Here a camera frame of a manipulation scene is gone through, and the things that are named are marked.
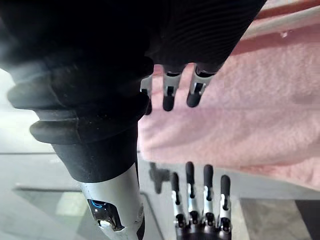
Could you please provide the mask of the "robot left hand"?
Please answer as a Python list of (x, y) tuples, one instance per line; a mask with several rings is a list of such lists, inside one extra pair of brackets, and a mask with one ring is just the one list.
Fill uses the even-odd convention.
[(198, 208), (195, 189), (195, 167), (191, 161), (185, 164), (185, 173), (188, 216), (185, 216), (183, 210), (179, 176), (176, 172), (170, 175), (176, 238), (178, 240), (230, 240), (232, 238), (230, 177), (222, 175), (220, 179), (219, 214), (218, 217), (215, 217), (213, 210), (213, 166), (206, 164), (203, 168), (203, 211), (199, 211)]

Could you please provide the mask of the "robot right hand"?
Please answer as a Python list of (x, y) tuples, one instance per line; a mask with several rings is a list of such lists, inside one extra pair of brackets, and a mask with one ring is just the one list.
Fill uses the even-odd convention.
[(7, 98), (34, 111), (33, 137), (52, 145), (111, 240), (141, 240), (138, 122), (152, 112), (152, 74), (163, 66), (165, 111), (193, 63), (186, 103), (212, 77), (263, 0), (3, 0), (0, 67)]

